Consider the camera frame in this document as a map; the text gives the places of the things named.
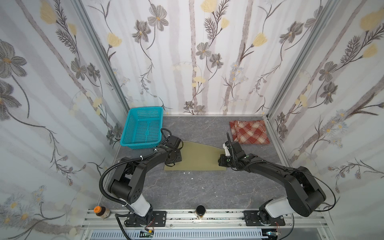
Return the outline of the red plaid wool skirt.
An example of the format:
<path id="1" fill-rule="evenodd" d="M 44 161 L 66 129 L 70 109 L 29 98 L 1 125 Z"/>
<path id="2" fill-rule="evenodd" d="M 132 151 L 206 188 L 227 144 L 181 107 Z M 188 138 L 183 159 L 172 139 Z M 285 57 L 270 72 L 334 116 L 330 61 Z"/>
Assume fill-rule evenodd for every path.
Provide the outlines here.
<path id="1" fill-rule="evenodd" d="M 268 145 L 267 127 L 260 121 L 230 121 L 233 140 L 243 145 Z"/>

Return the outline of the olive green skirt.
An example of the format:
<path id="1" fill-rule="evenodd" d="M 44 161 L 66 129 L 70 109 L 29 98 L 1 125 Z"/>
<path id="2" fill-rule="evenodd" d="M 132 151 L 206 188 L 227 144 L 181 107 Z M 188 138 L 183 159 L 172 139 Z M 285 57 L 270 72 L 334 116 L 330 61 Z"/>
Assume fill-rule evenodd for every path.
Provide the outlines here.
<path id="1" fill-rule="evenodd" d="M 184 142 L 181 149 L 182 161 L 173 167 L 165 166 L 165 171 L 225 171 L 225 167 L 220 167 L 218 160 L 221 155 L 225 155 L 223 148 L 216 148 L 209 145 Z"/>

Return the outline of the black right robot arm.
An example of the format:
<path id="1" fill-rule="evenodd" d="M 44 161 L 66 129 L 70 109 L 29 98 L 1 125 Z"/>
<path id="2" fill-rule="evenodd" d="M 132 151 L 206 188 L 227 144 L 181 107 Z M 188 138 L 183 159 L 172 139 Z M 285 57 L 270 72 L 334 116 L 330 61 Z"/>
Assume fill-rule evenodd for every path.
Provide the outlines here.
<path id="1" fill-rule="evenodd" d="M 296 213 L 308 217 L 313 212 L 321 212 L 318 207 L 326 201 L 327 196 L 319 183 L 325 182 L 307 168 L 286 167 L 254 154 L 246 154 L 238 142 L 231 140 L 229 133 L 223 148 L 225 153 L 218 159 L 220 167 L 261 175 L 285 188 L 285 197 L 269 200 L 259 207 L 256 220 L 261 225 L 271 225 L 284 215 Z"/>

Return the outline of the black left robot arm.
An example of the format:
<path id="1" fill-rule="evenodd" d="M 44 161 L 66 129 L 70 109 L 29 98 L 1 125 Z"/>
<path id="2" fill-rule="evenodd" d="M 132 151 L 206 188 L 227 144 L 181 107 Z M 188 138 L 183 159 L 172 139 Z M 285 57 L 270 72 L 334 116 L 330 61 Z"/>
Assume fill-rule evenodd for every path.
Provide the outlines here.
<path id="1" fill-rule="evenodd" d="M 175 136 L 168 136 L 153 152 L 146 156 L 130 159 L 124 157 L 119 163 L 109 167 L 101 175 L 99 189 L 101 194 L 115 203 L 127 208 L 134 223 L 148 226 L 154 220 L 153 207 L 142 192 L 145 178 L 151 169 L 160 164 L 173 167 L 182 161 L 181 149 L 184 142 Z"/>

